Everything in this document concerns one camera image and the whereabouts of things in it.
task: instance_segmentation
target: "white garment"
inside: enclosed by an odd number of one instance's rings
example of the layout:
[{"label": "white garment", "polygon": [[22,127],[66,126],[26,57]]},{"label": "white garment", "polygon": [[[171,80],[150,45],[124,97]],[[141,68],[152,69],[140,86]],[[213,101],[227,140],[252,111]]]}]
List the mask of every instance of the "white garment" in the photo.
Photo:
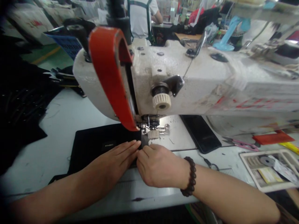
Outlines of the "white garment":
[{"label": "white garment", "polygon": [[[142,2],[147,4],[148,0],[135,0],[137,2]],[[128,1],[125,0],[124,7],[128,10]],[[158,5],[156,0],[152,0],[149,5],[149,25],[150,30],[152,29],[152,19],[151,15],[155,15],[158,12]],[[130,5],[130,23],[131,23],[131,31],[133,37],[137,38],[147,38],[148,34],[148,27],[147,27],[147,19],[146,19],[146,9],[137,6],[137,5]]]}]

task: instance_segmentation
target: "worker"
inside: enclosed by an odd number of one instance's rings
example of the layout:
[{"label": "worker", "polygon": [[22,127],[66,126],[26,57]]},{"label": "worker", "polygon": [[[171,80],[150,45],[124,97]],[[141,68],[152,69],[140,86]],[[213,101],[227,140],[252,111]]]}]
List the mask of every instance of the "worker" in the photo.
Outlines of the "worker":
[{"label": "worker", "polygon": [[158,9],[157,1],[125,0],[124,8],[130,17],[132,37],[146,38],[147,40],[152,41],[151,21],[154,21],[156,24],[163,23],[163,17]]},{"label": "worker", "polygon": [[[138,150],[140,145],[136,140],[120,144],[83,170],[11,203],[14,217],[20,223],[53,223],[84,209],[104,198],[135,158],[148,186],[187,188],[191,163],[163,146],[152,144]],[[195,168],[193,195],[225,223],[274,224],[287,219],[287,212],[254,187],[216,170],[200,165]]]}]

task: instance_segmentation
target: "brown bead bracelet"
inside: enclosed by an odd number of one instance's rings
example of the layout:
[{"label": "brown bead bracelet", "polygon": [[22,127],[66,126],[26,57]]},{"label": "brown bead bracelet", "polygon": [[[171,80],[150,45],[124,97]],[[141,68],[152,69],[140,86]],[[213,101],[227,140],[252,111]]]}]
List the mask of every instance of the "brown bead bracelet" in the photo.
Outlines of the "brown bead bracelet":
[{"label": "brown bead bracelet", "polygon": [[181,189],[181,193],[185,196],[185,197],[189,197],[192,195],[193,191],[194,191],[194,185],[196,184],[195,178],[196,178],[196,168],[195,168],[195,163],[193,161],[193,159],[191,159],[190,157],[186,156],[184,158],[185,160],[187,160],[190,163],[190,178],[189,178],[189,184],[188,187],[185,190]]}]

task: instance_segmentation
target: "sewing machine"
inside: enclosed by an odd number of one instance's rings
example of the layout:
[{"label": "sewing machine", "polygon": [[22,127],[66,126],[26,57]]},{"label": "sewing machine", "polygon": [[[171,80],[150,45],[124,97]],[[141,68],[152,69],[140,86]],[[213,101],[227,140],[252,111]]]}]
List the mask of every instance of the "sewing machine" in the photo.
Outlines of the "sewing machine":
[{"label": "sewing machine", "polygon": [[[179,41],[152,47],[135,38],[130,44],[123,33],[127,32],[94,29],[89,46],[83,46],[89,51],[81,49],[73,72],[94,106],[128,130],[159,135],[159,119],[174,114],[207,115],[223,136],[299,124],[298,79],[265,69],[265,61],[284,69],[267,59],[269,52],[285,44],[283,40],[222,52],[204,45],[205,33],[196,49],[186,49]],[[298,65],[292,69],[295,74],[296,70]]]}]

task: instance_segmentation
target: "plastic crate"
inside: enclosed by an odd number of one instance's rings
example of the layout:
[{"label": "plastic crate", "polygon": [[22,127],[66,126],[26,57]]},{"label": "plastic crate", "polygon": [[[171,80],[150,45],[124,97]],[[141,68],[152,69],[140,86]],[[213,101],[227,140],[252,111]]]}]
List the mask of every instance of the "plastic crate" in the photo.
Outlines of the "plastic crate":
[{"label": "plastic crate", "polygon": [[82,48],[77,39],[73,36],[68,36],[68,31],[64,26],[58,27],[51,31],[45,32],[48,37],[53,38],[53,40],[73,59],[79,50]]}]

